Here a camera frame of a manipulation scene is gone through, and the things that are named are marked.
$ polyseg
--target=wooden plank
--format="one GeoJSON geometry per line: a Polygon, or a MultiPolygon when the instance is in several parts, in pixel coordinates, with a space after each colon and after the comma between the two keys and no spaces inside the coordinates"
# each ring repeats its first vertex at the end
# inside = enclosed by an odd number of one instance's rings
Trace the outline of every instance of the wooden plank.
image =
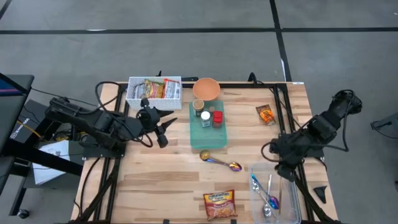
{"type": "MultiPolygon", "coordinates": [[[[305,87],[293,83],[288,83],[287,86],[293,116],[303,125],[312,117],[305,87]]],[[[115,86],[105,85],[101,100],[106,101],[114,97],[116,90],[115,86]]],[[[169,145],[166,148],[160,149],[155,142],[152,148],[146,148],[137,142],[129,142],[126,154],[121,161],[112,223],[160,223],[163,219],[169,219],[172,223],[207,222],[203,194],[229,189],[235,189],[239,215],[233,219],[237,219],[238,223],[253,222],[252,210],[258,210],[258,208],[251,208],[248,167],[256,162],[266,162],[260,154],[261,146],[272,138],[277,138],[280,132],[278,124],[264,125],[255,107],[269,104],[276,113],[274,95],[268,89],[228,88],[221,91],[219,99],[224,101],[228,146],[211,153],[217,159],[240,163],[243,167],[241,172],[231,172],[228,167],[203,162],[198,156],[199,150],[190,147],[188,104],[194,99],[192,89],[184,89],[183,109],[162,119],[167,121],[173,117],[178,118],[167,130],[169,145]]],[[[107,108],[112,110],[114,105],[110,104],[107,108]]],[[[135,113],[136,111],[129,111],[130,116],[135,116],[135,113]]],[[[283,114],[285,126],[288,129],[285,110],[283,114]]],[[[156,140],[153,133],[149,136],[152,140],[156,140]]],[[[265,152],[268,156],[276,158],[275,155],[267,152],[267,149],[265,152]]],[[[97,194],[102,162],[103,160],[99,161],[88,180],[85,190],[85,207],[97,194]]],[[[76,197],[78,202],[81,185],[92,163],[92,159],[85,162],[76,197]]],[[[307,159],[304,167],[310,193],[329,216],[337,218],[325,168],[312,159],[307,159]],[[320,185],[328,186],[325,205],[319,201],[312,190],[320,185]]],[[[277,178],[272,182],[271,194],[279,195],[279,179],[277,178]]],[[[303,219],[306,219],[303,198],[301,195],[299,197],[303,219]]],[[[106,211],[106,201],[107,197],[104,198],[102,218],[106,211]]],[[[260,199],[256,199],[255,202],[262,203],[260,199]]],[[[76,217],[77,213],[78,210],[74,208],[72,218],[76,217]]],[[[229,223],[230,218],[211,222],[229,223]]]]}

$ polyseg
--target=table leg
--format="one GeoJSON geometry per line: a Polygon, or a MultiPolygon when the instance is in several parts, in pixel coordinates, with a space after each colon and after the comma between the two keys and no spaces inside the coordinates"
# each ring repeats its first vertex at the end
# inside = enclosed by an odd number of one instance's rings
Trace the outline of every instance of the table leg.
{"type": "Polygon", "coordinates": [[[83,166],[79,164],[70,162],[66,159],[62,159],[46,152],[42,152],[12,139],[7,140],[7,143],[4,146],[4,151],[7,156],[15,156],[45,167],[57,169],[78,176],[81,175],[81,171],[83,170],[83,166]]]}

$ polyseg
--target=white plastic crate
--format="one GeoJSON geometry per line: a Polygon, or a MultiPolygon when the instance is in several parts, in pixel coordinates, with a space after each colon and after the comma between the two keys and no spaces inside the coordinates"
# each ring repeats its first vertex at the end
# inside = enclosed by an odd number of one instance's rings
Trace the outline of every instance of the white plastic crate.
{"type": "Polygon", "coordinates": [[[141,99],[134,99],[134,87],[145,81],[145,79],[154,82],[164,82],[164,79],[174,80],[180,83],[180,98],[178,99],[148,99],[149,106],[155,106],[159,110],[180,110],[182,109],[182,82],[181,77],[130,77],[127,88],[126,101],[134,110],[141,109],[141,99]]]}

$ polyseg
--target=concrete floor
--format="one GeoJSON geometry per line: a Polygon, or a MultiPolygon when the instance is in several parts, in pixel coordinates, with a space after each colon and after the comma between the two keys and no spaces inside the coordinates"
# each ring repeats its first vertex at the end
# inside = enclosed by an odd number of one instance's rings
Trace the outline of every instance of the concrete floor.
{"type": "MultiPolygon", "coordinates": [[[[276,2],[282,27],[398,26],[393,0],[276,2]]],[[[0,30],[273,25],[267,0],[13,0],[0,20],[0,30]]],[[[363,101],[363,112],[348,119],[351,151],[325,150],[340,220],[396,223],[398,142],[369,123],[398,112],[398,33],[289,33],[284,40],[292,79],[305,82],[314,114],[327,109],[340,89],[353,89],[363,101]]],[[[220,81],[245,80],[250,72],[263,81],[284,80],[274,33],[0,35],[0,53],[0,72],[33,74],[35,88],[92,103],[99,81],[159,70],[220,81]]],[[[30,97],[50,99],[36,92],[30,97]]],[[[333,144],[341,146],[341,139],[333,144]]],[[[78,183],[67,190],[28,190],[22,208],[32,214],[21,220],[7,215],[19,181],[10,177],[0,196],[0,223],[69,220],[78,183]]]]}

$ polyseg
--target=utensil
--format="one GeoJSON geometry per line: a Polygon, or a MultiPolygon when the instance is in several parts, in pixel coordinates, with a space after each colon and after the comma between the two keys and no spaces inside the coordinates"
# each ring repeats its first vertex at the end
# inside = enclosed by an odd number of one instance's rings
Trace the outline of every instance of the utensil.
{"type": "Polygon", "coordinates": [[[275,218],[278,218],[278,215],[276,214],[274,209],[271,208],[271,205],[269,204],[268,200],[263,196],[263,194],[261,194],[258,183],[255,180],[252,180],[252,183],[253,183],[253,190],[257,192],[266,203],[262,208],[262,214],[264,215],[264,217],[269,218],[271,217],[271,214],[273,214],[275,218]]]}
{"type": "Polygon", "coordinates": [[[271,177],[272,177],[272,174],[270,174],[269,177],[270,177],[270,178],[269,178],[269,180],[268,180],[268,189],[265,190],[265,189],[262,187],[262,185],[260,184],[260,182],[257,180],[256,176],[254,176],[254,174],[251,174],[251,178],[252,178],[255,182],[257,182],[257,184],[258,184],[258,186],[260,187],[260,189],[261,189],[264,193],[266,193],[267,199],[268,199],[268,201],[269,201],[271,207],[272,207],[273,209],[279,209],[279,201],[278,201],[278,199],[275,198],[274,196],[271,196],[271,195],[269,194],[270,189],[271,189],[271,177]]]}
{"type": "Polygon", "coordinates": [[[278,201],[278,199],[269,194],[269,192],[271,192],[271,178],[272,178],[272,174],[269,174],[269,178],[268,178],[268,201],[271,204],[271,207],[273,209],[279,209],[279,201],[278,201]]]}
{"type": "Polygon", "coordinates": [[[220,91],[220,84],[212,78],[201,78],[193,84],[193,94],[204,101],[215,100],[220,91]]]}
{"type": "Polygon", "coordinates": [[[202,159],[203,161],[206,161],[206,162],[214,162],[217,164],[228,166],[232,171],[241,171],[242,170],[242,166],[240,164],[238,164],[237,162],[226,163],[226,162],[219,161],[215,158],[210,157],[210,152],[207,150],[203,150],[202,152],[200,152],[200,159],[202,159]]]}

